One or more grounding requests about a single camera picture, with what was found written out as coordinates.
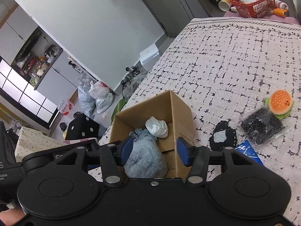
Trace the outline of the person's left hand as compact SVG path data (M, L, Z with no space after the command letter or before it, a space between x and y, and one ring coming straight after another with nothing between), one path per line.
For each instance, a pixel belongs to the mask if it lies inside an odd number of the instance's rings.
M1 211L0 213L0 220L1 225L12 226L15 223L22 220L25 217L25 213L22 209L8 209L6 211Z

